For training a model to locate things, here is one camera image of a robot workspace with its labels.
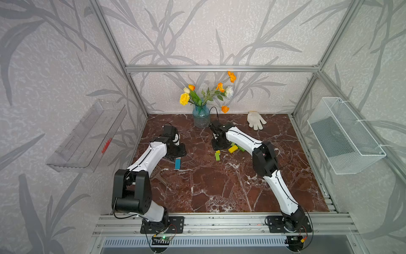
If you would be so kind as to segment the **yellow block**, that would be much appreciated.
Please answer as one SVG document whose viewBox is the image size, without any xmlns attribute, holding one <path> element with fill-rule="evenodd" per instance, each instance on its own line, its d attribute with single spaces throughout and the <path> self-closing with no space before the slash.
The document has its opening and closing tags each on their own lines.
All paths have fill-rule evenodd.
<svg viewBox="0 0 406 254">
<path fill-rule="evenodd" d="M 229 153 L 234 153 L 235 151 L 237 151 L 239 148 L 237 145 L 233 145 L 232 147 L 230 147 L 228 149 Z"/>
</svg>

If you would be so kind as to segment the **teal block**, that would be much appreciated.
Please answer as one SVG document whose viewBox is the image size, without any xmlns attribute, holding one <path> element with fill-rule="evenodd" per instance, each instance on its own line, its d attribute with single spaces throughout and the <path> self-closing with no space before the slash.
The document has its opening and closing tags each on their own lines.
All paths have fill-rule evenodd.
<svg viewBox="0 0 406 254">
<path fill-rule="evenodd" d="M 179 170 L 180 169 L 180 167 L 181 167 L 181 159 L 180 158 L 177 158 L 176 160 L 175 160 L 175 169 L 176 170 Z"/>
</svg>

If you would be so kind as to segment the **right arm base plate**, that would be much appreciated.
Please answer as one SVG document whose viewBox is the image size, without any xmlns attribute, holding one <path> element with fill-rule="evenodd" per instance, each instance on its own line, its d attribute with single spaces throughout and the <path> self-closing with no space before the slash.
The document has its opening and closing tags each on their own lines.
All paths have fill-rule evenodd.
<svg viewBox="0 0 406 254">
<path fill-rule="evenodd" d="M 312 233 L 313 228 L 307 216 L 298 221 L 283 216 L 271 215 L 264 220 L 270 233 Z"/>
</svg>

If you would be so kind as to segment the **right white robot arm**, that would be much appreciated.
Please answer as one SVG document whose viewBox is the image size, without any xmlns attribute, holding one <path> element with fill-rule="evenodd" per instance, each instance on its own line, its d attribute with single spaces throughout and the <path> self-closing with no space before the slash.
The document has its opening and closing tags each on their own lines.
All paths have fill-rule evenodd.
<svg viewBox="0 0 406 254">
<path fill-rule="evenodd" d="M 306 214 L 286 186 L 279 167 L 274 146 L 269 141 L 257 140 L 227 122 L 214 120 L 209 128 L 213 132 L 211 144 L 214 150 L 228 149 L 235 144 L 252 156 L 253 169 L 271 187 L 280 206 L 283 226 L 288 232 L 296 232 L 306 224 Z"/>
</svg>

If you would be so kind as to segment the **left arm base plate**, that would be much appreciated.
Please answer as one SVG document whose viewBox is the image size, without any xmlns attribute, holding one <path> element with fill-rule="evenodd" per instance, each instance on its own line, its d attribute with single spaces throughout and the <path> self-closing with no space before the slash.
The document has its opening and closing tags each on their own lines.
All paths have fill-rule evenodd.
<svg viewBox="0 0 406 254">
<path fill-rule="evenodd" d="M 140 229 L 141 234 L 158 234 L 165 233 L 183 233 L 185 225 L 185 217 L 169 216 L 163 218 L 161 222 L 148 222 L 142 220 Z"/>
</svg>

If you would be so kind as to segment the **lime green block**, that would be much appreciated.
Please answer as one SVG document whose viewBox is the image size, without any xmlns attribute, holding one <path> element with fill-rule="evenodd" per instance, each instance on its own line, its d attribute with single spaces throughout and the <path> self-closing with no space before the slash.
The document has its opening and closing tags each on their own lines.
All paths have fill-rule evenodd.
<svg viewBox="0 0 406 254">
<path fill-rule="evenodd" d="M 220 151 L 216 151 L 216 152 L 215 152 L 216 161 L 220 161 L 220 160 L 221 160 L 220 154 L 221 154 Z"/>
</svg>

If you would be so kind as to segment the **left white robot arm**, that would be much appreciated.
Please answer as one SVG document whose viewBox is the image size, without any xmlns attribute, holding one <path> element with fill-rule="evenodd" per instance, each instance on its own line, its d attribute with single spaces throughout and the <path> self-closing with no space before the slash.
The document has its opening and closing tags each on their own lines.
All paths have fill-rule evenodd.
<svg viewBox="0 0 406 254">
<path fill-rule="evenodd" d="M 153 201 L 150 176 L 162 158 L 174 161 L 186 154 L 186 146 L 180 142 L 177 128 L 164 125 L 163 132 L 149 143 L 135 163 L 115 173 L 113 212 L 135 213 L 147 222 L 167 227 L 168 211 Z"/>
</svg>

